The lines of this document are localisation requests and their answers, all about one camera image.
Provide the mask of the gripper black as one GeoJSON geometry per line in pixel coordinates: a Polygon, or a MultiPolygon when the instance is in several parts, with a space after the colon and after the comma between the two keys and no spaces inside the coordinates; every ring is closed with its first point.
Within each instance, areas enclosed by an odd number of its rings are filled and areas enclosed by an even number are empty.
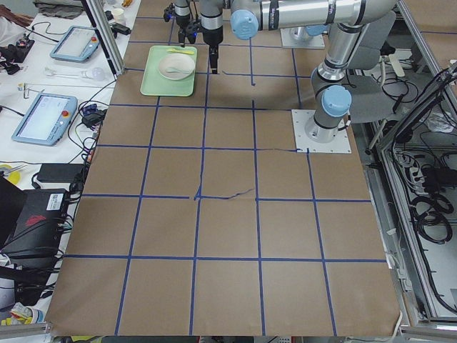
{"type": "Polygon", "coordinates": [[[191,35],[186,30],[186,27],[191,23],[191,15],[187,14],[185,16],[176,15],[176,23],[179,26],[178,40],[179,44],[183,46],[184,44],[191,43],[191,35]]]}
{"type": "Polygon", "coordinates": [[[219,44],[224,39],[224,29],[222,26],[217,29],[202,28],[202,34],[204,42],[209,46],[209,63],[211,73],[219,74],[219,44]]]}

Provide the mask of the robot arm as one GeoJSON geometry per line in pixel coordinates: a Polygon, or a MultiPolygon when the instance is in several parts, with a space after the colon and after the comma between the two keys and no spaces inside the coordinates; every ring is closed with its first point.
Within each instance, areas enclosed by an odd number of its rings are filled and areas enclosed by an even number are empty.
{"type": "Polygon", "coordinates": [[[260,31],[281,30],[294,41],[309,41],[328,34],[325,59],[314,70],[313,90],[317,101],[305,133],[326,144],[349,113],[351,95],[341,85],[345,70],[364,36],[366,26],[391,13],[395,1],[201,1],[204,41],[217,49],[222,39],[223,11],[231,12],[232,33],[249,40],[260,31]]]}
{"type": "Polygon", "coordinates": [[[176,23],[179,26],[178,42],[181,47],[185,47],[186,44],[186,28],[191,22],[191,11],[186,0],[175,0],[174,1],[174,13],[176,23]]]}

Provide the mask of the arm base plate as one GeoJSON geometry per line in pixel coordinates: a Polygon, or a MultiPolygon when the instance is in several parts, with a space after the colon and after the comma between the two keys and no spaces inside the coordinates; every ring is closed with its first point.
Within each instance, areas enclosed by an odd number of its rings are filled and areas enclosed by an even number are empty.
{"type": "Polygon", "coordinates": [[[340,120],[333,129],[324,129],[314,121],[314,110],[293,109],[292,123],[296,150],[303,153],[350,154],[346,123],[340,120]]]}
{"type": "Polygon", "coordinates": [[[282,46],[291,49],[324,49],[326,25],[300,26],[281,29],[282,46]]]}

